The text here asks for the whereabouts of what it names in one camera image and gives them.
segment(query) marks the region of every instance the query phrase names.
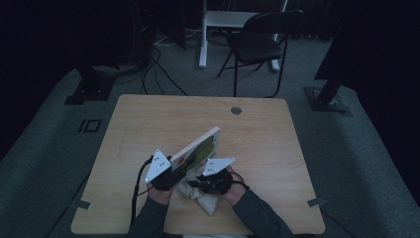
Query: sleeve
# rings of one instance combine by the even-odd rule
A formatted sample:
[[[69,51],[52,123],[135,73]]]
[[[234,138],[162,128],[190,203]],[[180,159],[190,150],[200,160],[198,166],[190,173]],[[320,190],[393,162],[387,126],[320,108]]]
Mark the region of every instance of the sleeve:
[[[130,227],[128,238],[160,238],[163,233],[169,205],[162,205],[151,198],[147,198],[140,214]]]
[[[294,237],[286,223],[250,189],[233,209],[242,222],[260,238]]]

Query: gray carpet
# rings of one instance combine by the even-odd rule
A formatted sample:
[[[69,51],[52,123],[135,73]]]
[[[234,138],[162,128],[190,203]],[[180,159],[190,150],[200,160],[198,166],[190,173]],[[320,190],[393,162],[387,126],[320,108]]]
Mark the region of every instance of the gray carpet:
[[[212,40],[224,42],[221,37]],[[157,46],[161,51],[158,62],[188,95],[231,96],[233,72],[216,77],[228,48],[209,45],[207,66],[200,69],[198,44],[197,40],[188,40],[185,50]],[[339,90],[351,114],[311,110],[303,86],[322,87],[325,83],[313,78],[330,44],[316,39],[290,41],[277,95],[288,102],[315,192],[326,200],[321,206],[326,212],[323,237],[351,237],[345,229],[355,237],[419,237],[419,207],[356,94],[345,87]],[[161,94],[158,82],[165,94],[181,95],[156,69],[156,77],[153,69],[146,77],[148,93]],[[268,66],[259,71],[241,68],[238,95],[269,95],[276,77]],[[113,237],[73,234],[70,224],[75,208],[71,204],[74,196],[78,199],[82,195],[83,181],[94,164],[118,97],[140,93],[142,81],[139,75],[120,76],[108,101],[63,105],[79,80],[73,70],[59,82],[1,162],[0,237]],[[99,120],[101,124],[97,132],[92,128],[85,132],[84,128],[80,130],[83,120],[90,120],[93,129]]]

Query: black chair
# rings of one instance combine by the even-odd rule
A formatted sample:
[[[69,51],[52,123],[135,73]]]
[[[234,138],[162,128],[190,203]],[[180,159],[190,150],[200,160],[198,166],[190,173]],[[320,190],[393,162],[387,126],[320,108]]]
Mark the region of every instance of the black chair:
[[[290,35],[299,35],[303,22],[303,12],[300,10],[259,13],[250,18],[240,33],[228,36],[227,42],[231,51],[225,60],[217,77],[220,77],[224,69],[234,68],[234,97],[237,95],[238,67],[251,64],[259,64],[256,70],[266,62],[281,59],[275,97],[280,89],[283,75],[284,61],[287,52],[287,38]],[[235,66],[226,67],[229,58],[235,55]]]

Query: white triangular marker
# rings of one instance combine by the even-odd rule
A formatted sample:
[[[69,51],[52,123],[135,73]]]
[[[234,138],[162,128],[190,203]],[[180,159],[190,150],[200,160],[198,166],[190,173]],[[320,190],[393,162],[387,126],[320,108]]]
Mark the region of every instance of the white triangular marker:
[[[158,177],[161,173],[170,168],[170,161],[166,156],[157,149],[152,159],[151,167],[149,168],[148,174],[146,175],[145,182],[151,182],[153,179]]]
[[[204,169],[203,175],[208,177],[215,175],[225,169],[228,165],[233,163],[235,158],[223,158],[223,159],[208,159],[206,168]]]

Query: person's hand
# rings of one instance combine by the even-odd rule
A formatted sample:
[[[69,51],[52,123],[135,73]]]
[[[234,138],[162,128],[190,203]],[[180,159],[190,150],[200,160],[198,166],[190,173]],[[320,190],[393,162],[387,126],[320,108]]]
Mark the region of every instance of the person's hand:
[[[242,181],[242,178],[236,174],[234,174],[234,170],[232,167],[228,166],[226,167],[226,170],[231,173],[232,177],[236,181]],[[246,188],[242,184],[238,183],[232,183],[231,188],[223,195],[223,198],[225,198],[232,206],[234,206],[244,195],[246,191]]]
[[[172,192],[175,189],[176,185],[174,185],[170,190],[157,190],[156,188],[152,187],[150,183],[147,183],[147,187],[149,189],[148,197],[162,205],[169,205],[170,198],[172,197]]]

